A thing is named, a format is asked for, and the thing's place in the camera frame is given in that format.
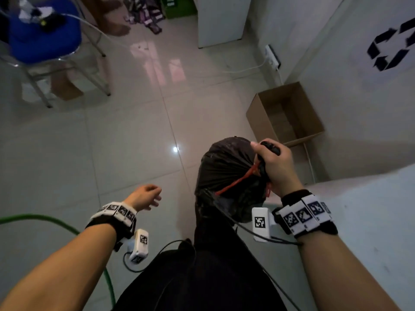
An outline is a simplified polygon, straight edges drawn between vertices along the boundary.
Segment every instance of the open cardboard box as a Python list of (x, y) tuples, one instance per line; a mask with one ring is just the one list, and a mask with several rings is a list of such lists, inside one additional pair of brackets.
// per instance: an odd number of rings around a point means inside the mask
[(324, 132), (299, 82), (257, 93), (246, 117), (257, 141), (271, 138), (288, 147)]

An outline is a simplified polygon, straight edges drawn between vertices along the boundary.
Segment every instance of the black recycling symbol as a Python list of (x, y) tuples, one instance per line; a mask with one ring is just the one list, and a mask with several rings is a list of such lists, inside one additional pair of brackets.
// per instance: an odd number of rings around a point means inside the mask
[[(415, 18), (410, 19), (407, 22), (401, 24), (401, 27), (399, 28), (399, 33), (403, 33), (412, 28), (415, 28)], [(400, 49), (397, 52), (397, 54), (395, 54), (395, 56), (392, 58), (390, 62), (388, 62), (386, 59), (388, 56), (378, 57), (378, 55), (380, 55), (381, 52), (376, 46), (376, 44), (381, 43), (383, 41), (389, 41), (392, 38), (392, 36), (395, 35), (396, 32), (397, 32), (396, 29), (390, 28), (384, 33), (376, 36), (375, 40), (372, 42), (369, 49), (367, 50), (367, 53), (369, 54), (372, 60), (376, 58), (376, 61), (373, 67), (377, 67), (379, 71), (383, 71), (383, 70), (391, 69), (392, 67), (396, 67), (409, 52), (409, 49)], [(409, 36), (406, 39), (405, 42), (406, 42), (406, 48), (412, 46), (415, 43), (415, 31), (412, 33), (411, 36)]]

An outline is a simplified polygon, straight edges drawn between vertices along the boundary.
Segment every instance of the pile of clothes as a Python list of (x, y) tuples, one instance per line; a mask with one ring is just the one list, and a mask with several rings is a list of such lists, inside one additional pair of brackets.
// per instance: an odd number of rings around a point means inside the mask
[(124, 0), (129, 15), (124, 19), (130, 24), (144, 24), (155, 35), (162, 29), (157, 23), (164, 19), (160, 0)]

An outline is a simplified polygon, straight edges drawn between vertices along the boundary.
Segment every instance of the stool leg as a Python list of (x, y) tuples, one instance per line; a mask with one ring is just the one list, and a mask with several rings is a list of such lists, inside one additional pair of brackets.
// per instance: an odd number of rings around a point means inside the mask
[(73, 67), (75, 67), (83, 76), (85, 76), (92, 84), (94, 84), (98, 89), (103, 91), (107, 96), (111, 96), (111, 92), (107, 87), (102, 86), (100, 83), (98, 83), (92, 76), (90, 76), (86, 71), (79, 67), (78, 64), (76, 64), (73, 60), (66, 60), (66, 62), (70, 63)]
[(88, 38), (88, 40), (91, 42), (91, 45), (94, 46), (94, 48), (101, 54), (101, 56), (106, 57), (107, 55), (101, 50), (101, 48), (95, 43), (95, 41), (92, 40), (88, 33), (85, 31), (82, 32), (86, 36), (86, 38)]
[(46, 98), (45, 94), (42, 92), (42, 90), (37, 85), (36, 81), (33, 79), (33, 77), (30, 75), (29, 71), (26, 67), (22, 66), (22, 70), (24, 74), (26, 75), (27, 79), (29, 80), (29, 83), (34, 88), (35, 92), (39, 95), (40, 99), (43, 101), (44, 105), (48, 108), (52, 108), (52, 105), (49, 104), (48, 99)]

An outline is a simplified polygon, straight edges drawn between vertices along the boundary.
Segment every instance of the electrical outlet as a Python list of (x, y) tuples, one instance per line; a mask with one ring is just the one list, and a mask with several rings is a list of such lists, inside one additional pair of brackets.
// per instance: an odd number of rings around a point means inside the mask
[(265, 46), (265, 57), (268, 59), (268, 63), (275, 71), (281, 67), (281, 62), (278, 60), (270, 45)]

